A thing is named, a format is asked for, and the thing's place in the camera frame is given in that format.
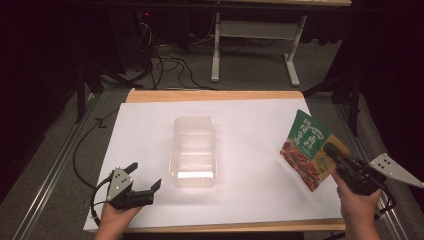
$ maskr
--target wrist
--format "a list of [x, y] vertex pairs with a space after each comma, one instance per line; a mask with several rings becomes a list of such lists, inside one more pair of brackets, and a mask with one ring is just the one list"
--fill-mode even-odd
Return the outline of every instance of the wrist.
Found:
[[367, 214], [344, 214], [342, 217], [346, 225], [351, 226], [374, 226], [374, 214], [369, 212]]
[[350, 220], [345, 221], [345, 224], [346, 239], [380, 239], [373, 219]]
[[121, 237], [122, 232], [116, 231], [113, 227], [102, 227], [100, 225], [97, 230], [95, 240], [117, 240]]

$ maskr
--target gray carpet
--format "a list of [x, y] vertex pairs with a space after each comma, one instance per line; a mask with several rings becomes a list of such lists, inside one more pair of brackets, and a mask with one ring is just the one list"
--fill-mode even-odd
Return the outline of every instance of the gray carpet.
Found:
[[[301, 86], [293, 88], [289, 84], [288, 73], [282, 60], [281, 49], [289, 46], [287, 42], [277, 42], [269, 46], [269, 41], [255, 41], [248, 44], [238, 52], [221, 54], [221, 75], [219, 83], [210, 82], [212, 49], [191, 48], [191, 51], [182, 51], [167, 46], [160, 49], [165, 59], [165, 53], [181, 57], [186, 60], [193, 72], [193, 79], [200, 85], [213, 87], [219, 90], [306, 90], [320, 83], [334, 58], [339, 47], [336, 45], [319, 46], [317, 42], [300, 44], [295, 57], [295, 66], [299, 75]], [[223, 44], [223, 50], [238, 49], [237, 43]], [[160, 71], [156, 69], [158, 59], [154, 59], [154, 79], [157, 81]], [[182, 72], [179, 80], [181, 66], [174, 62], [166, 61], [159, 89], [184, 88], [194, 86], [190, 80], [187, 68]], [[153, 87], [151, 78], [146, 78], [139, 83], [145, 84], [146, 89]], [[90, 102], [94, 103], [87, 121], [82, 126], [79, 138], [83, 133], [96, 123], [95, 118], [104, 117], [119, 104], [125, 101], [127, 88], [118, 85], [104, 84], [106, 89], [102, 95], [96, 96]], [[347, 144], [351, 149], [357, 149], [359, 156], [364, 154], [373, 158], [386, 151], [381, 142], [378, 131], [372, 123], [367, 112], [366, 103], [361, 100], [359, 116], [359, 138], [351, 136], [346, 128], [344, 115], [340, 113], [340, 106], [332, 105], [328, 99], [329, 93], [320, 93], [318, 97], [307, 99], [313, 117], [326, 125], [333, 133]], [[113, 130], [116, 114], [108, 118], [104, 125], [107, 128], [96, 128], [85, 139], [76, 156], [77, 168], [81, 175], [91, 184], [97, 182], [100, 167], [105, 155], [108, 142]], [[0, 239], [11, 239], [31, 206], [33, 199], [43, 181], [53, 166], [60, 150], [65, 144], [71, 130], [76, 126], [76, 96], [73, 96], [62, 114], [55, 120], [46, 137], [33, 157], [32, 161], [20, 176], [13, 189], [0, 206]], [[83, 185], [75, 176], [72, 168], [72, 151], [67, 155], [60, 178], [55, 183], [52, 192], [46, 195], [48, 201], [41, 206], [42, 211], [36, 218], [32, 229], [29, 229], [27, 239], [92, 239], [93, 234], [82, 230], [88, 213], [91, 189]], [[378, 220], [377, 226], [382, 239], [423, 239], [424, 226], [423, 214], [414, 201], [409, 189], [404, 184], [389, 182], [398, 207], [394, 215], [399, 218], [401, 226], [395, 230], [388, 227], [393, 218]], [[331, 236], [328, 231], [314, 231], [304, 233], [305, 239], [323, 239]]]

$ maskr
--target metal rail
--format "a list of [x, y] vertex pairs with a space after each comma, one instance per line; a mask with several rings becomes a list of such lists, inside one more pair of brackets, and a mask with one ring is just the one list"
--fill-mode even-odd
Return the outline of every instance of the metal rail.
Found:
[[[348, 135], [350, 137], [350, 139], [352, 140], [352, 143], [355, 147], [356, 152], [358, 153], [358, 157], [360, 159], [364, 159], [366, 161], [370, 161], [371, 159], [367, 156], [366, 151], [364, 149], [364, 147], [362, 146], [361, 142], [359, 141], [359, 139], [357, 137], [355, 137], [352, 133], [352, 131], [350, 130], [349, 127], [349, 117], [347, 115], [346, 109], [343, 107], [342, 104], [335, 104], [334, 108], [337, 112], [337, 114], [339, 115], [339, 117], [341, 118], [341, 122], [343, 123], [345, 129], [348, 132]], [[384, 207], [384, 203], [387, 202], [388, 198], [387, 195], [382, 192], [380, 200], [378, 201], [378, 207], [381, 209]], [[402, 224], [400, 223], [397, 215], [396, 215], [396, 211], [395, 209], [391, 209], [388, 212], [386, 212], [384, 214], [384, 220], [386, 221], [386, 225], [389, 228], [389, 231], [393, 237], [393, 239], [395, 240], [407, 240], [409, 239], [408, 236], [406, 235], [405, 230], [402, 227]]]
[[34, 201], [29, 207], [25, 217], [23, 218], [21, 224], [16, 230], [15, 235], [13, 236], [14, 240], [28, 239], [29, 235], [31, 234], [31, 231], [33, 230], [35, 224], [37, 223], [39, 216], [43, 212], [43, 209], [45, 205], [47, 204], [47, 201], [49, 200], [50, 195], [52, 194], [56, 186], [56, 183], [60, 178], [60, 175], [62, 174], [62, 171], [67, 162], [66, 160], [67, 160], [68, 154], [73, 148], [74, 143], [77, 137], [79, 136], [79, 133], [82, 127], [84, 126], [84, 123], [87, 120], [87, 116], [92, 111], [97, 101], [98, 101], [98, 97], [95, 96], [94, 94], [90, 94], [90, 96], [87, 99], [88, 108], [87, 108], [86, 114], [82, 118], [81, 122], [75, 124], [74, 127], [72, 128], [68, 138], [66, 139], [65, 144], [60, 150], [59, 155], [57, 156], [52, 168], [50, 169], [46, 179], [44, 180], [43, 185], [41, 186], [36, 197], [34, 198]]

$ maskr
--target white table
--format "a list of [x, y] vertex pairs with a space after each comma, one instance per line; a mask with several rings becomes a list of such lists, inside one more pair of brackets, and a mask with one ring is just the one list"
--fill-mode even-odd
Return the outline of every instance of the white table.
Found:
[[[132, 91], [121, 108], [99, 181], [134, 161], [133, 190], [162, 178], [155, 203], [143, 208], [128, 232], [344, 230], [334, 181], [326, 179], [311, 193], [279, 155], [295, 111], [308, 112], [300, 92]], [[167, 172], [173, 120], [198, 114], [215, 124], [218, 182], [177, 188]], [[84, 229], [97, 229], [90, 216]]]

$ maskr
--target wire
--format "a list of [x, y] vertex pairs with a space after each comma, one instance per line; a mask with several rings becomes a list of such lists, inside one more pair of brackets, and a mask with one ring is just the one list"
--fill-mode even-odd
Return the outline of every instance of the wire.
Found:
[[[141, 24], [142, 26], [144, 26], [144, 33], [143, 33], [143, 38], [144, 38], [144, 36], [145, 36], [145, 34], [146, 34], [146, 29], [149, 29], [149, 42], [147, 43], [147, 46], [146, 47], [148, 47], [148, 46], [150, 46], [150, 44], [152, 43], [152, 29], [149, 27], [149, 25], [147, 25], [147, 24], [145, 24], [145, 23], [143, 23], [143, 22], [140, 22], [139, 24]], [[140, 40], [140, 43], [141, 43], [141, 45], [143, 45], [143, 39], [139, 39]]]
[[208, 31], [208, 33], [205, 35], [205, 37], [204, 37], [202, 40], [200, 40], [200, 41], [198, 41], [198, 42], [190, 43], [189, 45], [190, 45], [190, 46], [194, 46], [194, 45], [197, 45], [197, 44], [200, 44], [200, 43], [207, 42], [207, 41], [209, 41], [209, 40], [211, 40], [211, 39], [214, 39], [213, 37], [208, 38], [208, 37], [209, 37], [209, 35], [210, 35], [210, 34], [211, 34], [211, 32], [212, 32], [212, 29], [213, 29], [213, 25], [214, 25], [214, 23], [215, 23], [215, 14], [212, 14], [212, 22], [211, 22], [211, 26], [209, 27], [209, 31]]
[[85, 138], [96, 128], [96, 127], [101, 127], [102, 123], [105, 119], [107, 119], [108, 117], [110, 117], [112, 114], [114, 114], [115, 112], [117, 112], [119, 109], [115, 109], [113, 110], [111, 113], [107, 114], [105, 117], [103, 118], [96, 118], [96, 120], [98, 121], [96, 124], [94, 124], [94, 126], [92, 126], [85, 134], [84, 136], [82, 136], [82, 138], [79, 140], [79, 142], [77, 143], [75, 149], [74, 149], [74, 153], [72, 155], [72, 166], [74, 168], [74, 172], [77, 175], [78, 179], [84, 183], [85, 185], [87, 185], [88, 187], [92, 188], [92, 189], [96, 189], [95, 186], [93, 186], [92, 184], [90, 184], [87, 180], [85, 180], [80, 173], [78, 172], [77, 169], [77, 164], [76, 164], [76, 156], [77, 156], [77, 152], [79, 147], [81, 146], [81, 143], [85, 140]]
[[162, 61], [162, 58], [159, 56], [159, 54], [156, 54], [156, 56], [159, 59], [159, 64], [157, 65], [157, 67], [159, 65], [161, 65], [161, 69], [162, 70], [160, 71], [159, 79], [158, 79], [157, 82], [155, 82], [155, 79], [153, 78], [153, 71], [152, 71], [152, 73], [151, 73], [152, 80], [153, 80], [153, 88], [152, 88], [152, 90], [157, 90], [158, 89], [158, 85], [159, 85], [160, 81], [162, 80], [162, 76], [163, 76], [163, 61]]
[[110, 182], [112, 180], [112, 175], [110, 175], [109, 177], [107, 177], [105, 180], [103, 180], [99, 185], [97, 185], [97, 187], [94, 188], [94, 192], [93, 195], [91, 196], [91, 205], [90, 205], [90, 212], [91, 212], [91, 216], [93, 217], [94, 222], [96, 222], [97, 226], [100, 225], [100, 218], [97, 215], [96, 210], [94, 209], [94, 206], [96, 206], [96, 204], [94, 203], [94, 200], [96, 198], [96, 194], [99, 191], [99, 189], [105, 185], [106, 183]]
[[393, 209], [396, 206], [396, 200], [393, 197], [393, 195], [390, 193], [389, 189], [387, 188], [386, 184], [380, 183], [374, 178], [370, 177], [371, 181], [373, 181], [376, 185], [378, 185], [381, 190], [387, 195], [387, 202], [386, 206], [378, 211], [378, 213], [374, 216], [374, 219], [379, 219], [384, 213], [387, 211]]
[[[181, 66], [181, 70], [180, 70], [180, 72], [178, 74], [178, 81], [180, 82], [180, 84], [183, 87], [189, 88], [189, 89], [198, 89], [198, 88], [200, 88], [200, 89], [206, 89], [206, 90], [217, 90], [217, 89], [212, 88], [212, 87], [203, 86], [203, 85], [198, 84], [194, 80], [194, 78], [193, 78], [193, 72], [191, 71], [190, 67], [188, 66], [187, 62], [184, 59], [178, 58], [178, 57], [174, 57], [172, 55], [162, 55], [162, 57], [161, 57], [161, 56], [159, 56], [159, 54], [157, 56], [153, 56], [153, 57], [160, 59], [161, 63], [159, 63], [157, 65], [157, 68], [158, 68], [158, 70], [163, 71], [163, 72], [174, 70], [174, 69], [177, 69], [179, 66]], [[172, 67], [171, 69], [165, 70], [163, 68], [163, 66], [164, 66], [163, 63], [164, 62], [172, 62], [172, 63], [175, 63], [176, 65], [174, 67]], [[189, 87], [189, 86], [186, 86], [184, 83], [182, 83], [182, 81], [181, 81], [181, 75], [182, 75], [182, 73], [184, 72], [185, 69], [188, 70], [189, 75], [190, 75], [190, 81], [195, 85], [195, 87]]]
[[97, 205], [102, 204], [102, 203], [105, 203], [105, 202], [106, 202], [106, 201], [98, 202], [98, 203], [94, 204], [94, 206], [97, 206]]
[[224, 50], [221, 46], [219, 47], [219, 50], [221, 50], [224, 53], [236, 53], [236, 52], [242, 50], [244, 48], [244, 46], [245, 46], [245, 42], [244, 41], [241, 41], [240, 47], [237, 48], [236, 50]]
[[251, 42], [247, 39], [243, 39], [243, 41], [246, 42], [248, 45], [252, 45], [252, 46], [269, 47], [269, 46], [277, 44], [278, 42], [283, 41], [283, 39], [270, 39], [269, 43], [264, 43], [264, 44], [261, 44], [259, 42]]

